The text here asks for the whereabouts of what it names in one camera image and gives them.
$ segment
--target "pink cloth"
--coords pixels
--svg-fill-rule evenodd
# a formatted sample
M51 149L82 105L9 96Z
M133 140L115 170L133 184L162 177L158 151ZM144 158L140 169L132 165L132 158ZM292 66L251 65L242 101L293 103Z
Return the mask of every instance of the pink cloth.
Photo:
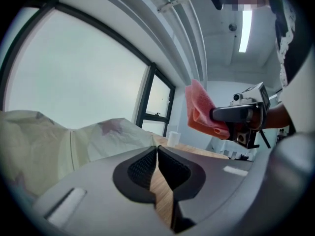
M191 85L185 88L185 94L188 126L220 139L229 138L225 122L210 119L209 112L215 105L197 80L192 79Z

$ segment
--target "fluorescent light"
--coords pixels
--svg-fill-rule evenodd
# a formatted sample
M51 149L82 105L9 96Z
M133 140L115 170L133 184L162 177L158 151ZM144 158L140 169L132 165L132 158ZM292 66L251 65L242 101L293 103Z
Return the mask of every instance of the fluorescent light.
M248 40L250 38L251 26L252 26L252 11L244 10L240 53L246 52Z

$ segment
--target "white cup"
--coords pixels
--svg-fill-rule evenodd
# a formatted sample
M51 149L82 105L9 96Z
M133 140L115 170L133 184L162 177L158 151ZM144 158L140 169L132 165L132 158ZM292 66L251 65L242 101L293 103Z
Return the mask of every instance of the white cup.
M175 147L179 143L180 137L181 137L181 133L177 133L174 131L169 132L167 146Z

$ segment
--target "black handle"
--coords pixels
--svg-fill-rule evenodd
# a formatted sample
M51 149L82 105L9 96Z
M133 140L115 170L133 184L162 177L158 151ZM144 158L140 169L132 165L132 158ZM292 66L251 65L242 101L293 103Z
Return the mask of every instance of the black handle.
M255 105L239 105L210 110L210 119L217 121L242 123L251 120Z

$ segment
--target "window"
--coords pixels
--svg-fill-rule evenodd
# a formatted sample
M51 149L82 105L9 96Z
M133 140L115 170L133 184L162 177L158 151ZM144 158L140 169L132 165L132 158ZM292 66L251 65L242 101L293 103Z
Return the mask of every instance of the window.
M113 29L58 0L27 6L1 45L0 110L41 111L73 129L126 118L166 134L175 87L155 63Z
M98 29L57 10L35 31L12 67L6 111L41 111L73 129L111 118L133 121L144 62Z
M136 124L146 131L166 136L175 87L152 64L141 99Z

